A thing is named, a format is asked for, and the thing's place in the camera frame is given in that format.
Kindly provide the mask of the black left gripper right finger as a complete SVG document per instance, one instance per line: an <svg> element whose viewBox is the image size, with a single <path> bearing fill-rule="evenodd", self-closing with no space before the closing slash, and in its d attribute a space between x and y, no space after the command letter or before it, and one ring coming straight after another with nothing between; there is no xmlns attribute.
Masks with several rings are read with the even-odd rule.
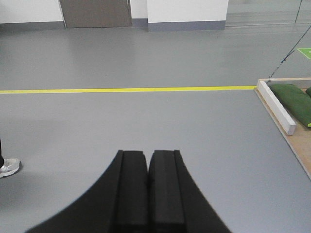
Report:
<svg viewBox="0 0 311 233"><path fill-rule="evenodd" d="M230 232L196 185L180 151L154 151L148 178L150 232Z"/></svg>

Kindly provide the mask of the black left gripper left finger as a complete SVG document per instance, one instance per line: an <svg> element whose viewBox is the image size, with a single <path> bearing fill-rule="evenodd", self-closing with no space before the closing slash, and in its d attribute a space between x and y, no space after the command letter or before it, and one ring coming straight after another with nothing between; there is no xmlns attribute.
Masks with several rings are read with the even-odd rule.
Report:
<svg viewBox="0 0 311 233"><path fill-rule="evenodd" d="M30 233L146 233L148 171L141 151L117 152L81 197Z"/></svg>

